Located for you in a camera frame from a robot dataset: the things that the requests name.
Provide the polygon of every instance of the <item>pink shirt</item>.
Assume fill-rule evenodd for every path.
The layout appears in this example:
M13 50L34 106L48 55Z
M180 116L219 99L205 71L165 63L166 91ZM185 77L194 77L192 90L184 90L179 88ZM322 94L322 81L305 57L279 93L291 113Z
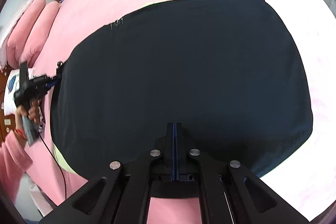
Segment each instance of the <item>pink shirt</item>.
M15 201L23 173L32 164L13 131L0 148L0 181L12 202Z

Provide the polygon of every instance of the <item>wire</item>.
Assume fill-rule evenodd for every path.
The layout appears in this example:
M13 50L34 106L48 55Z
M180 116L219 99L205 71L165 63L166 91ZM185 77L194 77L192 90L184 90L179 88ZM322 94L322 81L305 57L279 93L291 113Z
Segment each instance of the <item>wire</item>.
M54 155L51 153L50 149L47 147L46 143L44 142L43 138L41 137L40 132L38 132L38 134L39 134L39 136L40 136L41 141L44 143L45 147L48 149L50 155L52 156L52 158L54 159L55 163L57 164L59 170L60 170L61 173L62 173L63 180L64 180L65 199L67 199L67 184L66 184L66 182L65 182L65 176L64 176L64 173L63 173L63 171L62 171L62 168L61 168L61 166L59 166L59 164L58 164L57 160L55 159Z

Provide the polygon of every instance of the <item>black garment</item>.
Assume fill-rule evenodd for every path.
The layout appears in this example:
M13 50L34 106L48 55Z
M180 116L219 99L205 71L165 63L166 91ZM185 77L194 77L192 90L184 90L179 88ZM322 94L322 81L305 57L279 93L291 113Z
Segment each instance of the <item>black garment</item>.
M79 175L135 160L168 122L181 122L198 149L258 176L307 140L305 70L264 0L150 5L73 50L53 92L51 134Z

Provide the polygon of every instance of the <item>round metal bolt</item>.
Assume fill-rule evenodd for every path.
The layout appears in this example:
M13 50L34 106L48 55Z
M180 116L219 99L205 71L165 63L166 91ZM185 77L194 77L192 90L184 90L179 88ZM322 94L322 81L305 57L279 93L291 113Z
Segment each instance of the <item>round metal bolt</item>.
M198 149L192 149L189 151L191 156L198 156L201 152Z
M120 166L121 166L121 164L118 161L112 161L110 163L110 168L113 169L113 170L118 169Z
M230 166L233 168L239 168L240 167L240 162L237 160L232 160L230 161Z
M150 152L151 156L152 157L157 157L157 156L160 156L161 152L160 150L158 149L153 149L151 152Z

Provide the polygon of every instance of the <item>pink bed sheet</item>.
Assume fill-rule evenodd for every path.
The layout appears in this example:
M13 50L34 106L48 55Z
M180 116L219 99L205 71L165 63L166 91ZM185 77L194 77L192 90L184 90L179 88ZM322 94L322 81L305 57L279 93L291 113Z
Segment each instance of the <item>pink bed sheet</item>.
M35 74L54 75L58 61L92 32L154 1L165 0L65 0L44 48L36 60ZM336 200L335 107L336 19L323 0L266 0L282 18L297 44L305 66L314 114L313 133L293 155L263 177L265 183L308 220ZM51 148L50 102L44 101L44 139ZM64 200L62 175L43 143L26 148L33 159L28 174L56 203ZM68 195L85 179L66 173ZM200 223L197 199L152 199L148 223Z

